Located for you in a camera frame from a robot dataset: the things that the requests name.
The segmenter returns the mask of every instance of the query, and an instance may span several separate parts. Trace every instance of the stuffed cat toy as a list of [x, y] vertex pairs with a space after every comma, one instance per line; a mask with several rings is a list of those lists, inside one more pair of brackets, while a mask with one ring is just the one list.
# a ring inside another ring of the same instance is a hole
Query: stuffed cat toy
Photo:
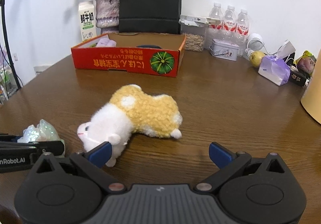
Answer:
[[127, 85], [117, 90], [90, 122], [81, 124], [77, 134], [86, 151], [110, 142], [113, 152], [106, 165], [113, 167], [133, 133], [179, 139], [182, 137], [179, 130], [182, 121], [171, 96], [150, 96], [138, 85]]

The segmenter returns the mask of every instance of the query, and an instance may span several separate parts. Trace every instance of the black paper bag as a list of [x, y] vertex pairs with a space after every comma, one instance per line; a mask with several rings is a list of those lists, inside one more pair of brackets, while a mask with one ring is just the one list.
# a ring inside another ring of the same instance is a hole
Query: black paper bag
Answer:
[[119, 32], [179, 34], [182, 0], [120, 0]]

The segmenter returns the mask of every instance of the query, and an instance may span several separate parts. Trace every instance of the purple cloth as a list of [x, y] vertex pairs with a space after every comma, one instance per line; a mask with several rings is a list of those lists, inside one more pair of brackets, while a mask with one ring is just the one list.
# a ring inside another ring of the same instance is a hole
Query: purple cloth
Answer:
[[259, 74], [271, 80], [278, 86], [288, 82], [290, 77], [290, 67], [283, 59], [275, 59], [275, 56], [265, 56], [262, 58]]
[[116, 47], [116, 42], [108, 37], [103, 37], [99, 40], [96, 47]]

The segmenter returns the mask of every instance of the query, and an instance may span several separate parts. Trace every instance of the plush toy ear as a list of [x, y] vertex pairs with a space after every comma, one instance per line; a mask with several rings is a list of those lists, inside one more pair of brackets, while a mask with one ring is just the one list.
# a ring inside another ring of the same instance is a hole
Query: plush toy ear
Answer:
[[120, 136], [113, 133], [112, 135], [108, 136], [107, 141], [110, 142], [111, 145], [117, 145], [120, 143]]

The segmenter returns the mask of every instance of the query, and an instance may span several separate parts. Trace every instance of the pear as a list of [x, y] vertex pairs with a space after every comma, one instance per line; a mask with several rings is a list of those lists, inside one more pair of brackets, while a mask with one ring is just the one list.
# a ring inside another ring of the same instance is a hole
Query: pear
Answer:
[[265, 56], [265, 53], [261, 52], [261, 51], [254, 51], [251, 55], [250, 55], [250, 62], [251, 64], [256, 67], [259, 68], [261, 65], [261, 61], [262, 58]]

